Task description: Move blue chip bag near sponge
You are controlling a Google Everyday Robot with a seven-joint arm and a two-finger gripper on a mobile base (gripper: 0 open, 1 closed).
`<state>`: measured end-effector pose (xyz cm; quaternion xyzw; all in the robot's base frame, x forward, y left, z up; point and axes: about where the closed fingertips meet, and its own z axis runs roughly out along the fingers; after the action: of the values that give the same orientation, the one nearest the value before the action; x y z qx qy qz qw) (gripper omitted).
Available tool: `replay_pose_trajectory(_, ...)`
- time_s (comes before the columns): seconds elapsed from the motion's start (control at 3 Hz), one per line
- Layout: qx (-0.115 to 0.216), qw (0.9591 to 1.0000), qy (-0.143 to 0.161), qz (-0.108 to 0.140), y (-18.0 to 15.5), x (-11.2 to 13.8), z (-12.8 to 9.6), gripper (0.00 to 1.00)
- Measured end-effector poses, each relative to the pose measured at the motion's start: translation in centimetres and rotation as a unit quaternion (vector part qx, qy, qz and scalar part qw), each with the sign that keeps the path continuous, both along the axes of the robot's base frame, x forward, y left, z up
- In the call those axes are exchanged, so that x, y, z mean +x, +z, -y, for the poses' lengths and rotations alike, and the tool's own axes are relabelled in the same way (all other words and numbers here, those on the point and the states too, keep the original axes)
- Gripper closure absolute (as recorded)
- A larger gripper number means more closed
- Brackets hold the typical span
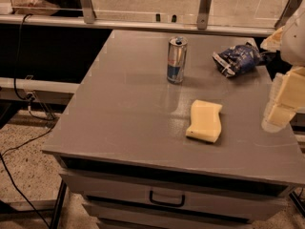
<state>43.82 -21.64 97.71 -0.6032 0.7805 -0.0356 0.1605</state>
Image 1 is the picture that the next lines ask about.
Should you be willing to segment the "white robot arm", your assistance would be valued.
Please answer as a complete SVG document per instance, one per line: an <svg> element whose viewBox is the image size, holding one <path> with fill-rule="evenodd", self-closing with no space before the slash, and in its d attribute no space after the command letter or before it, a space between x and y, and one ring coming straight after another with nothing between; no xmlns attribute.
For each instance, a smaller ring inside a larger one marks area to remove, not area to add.
<svg viewBox="0 0 305 229"><path fill-rule="evenodd" d="M269 133L284 129L305 107L305 1L288 19L281 32L269 36L264 46L280 39L280 57L292 65L285 74L277 73L272 83L261 127Z"/></svg>

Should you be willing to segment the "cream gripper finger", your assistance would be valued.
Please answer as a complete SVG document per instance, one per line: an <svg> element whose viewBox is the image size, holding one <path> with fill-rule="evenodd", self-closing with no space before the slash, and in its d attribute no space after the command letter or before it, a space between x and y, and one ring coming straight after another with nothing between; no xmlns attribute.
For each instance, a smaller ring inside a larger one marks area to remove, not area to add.
<svg viewBox="0 0 305 229"><path fill-rule="evenodd" d="M279 28L272 35L268 36L260 44L260 48L268 52L277 52L281 47L283 28Z"/></svg>
<svg viewBox="0 0 305 229"><path fill-rule="evenodd" d="M266 132L277 133L304 107L305 68L293 66L285 74L275 75L261 127Z"/></svg>

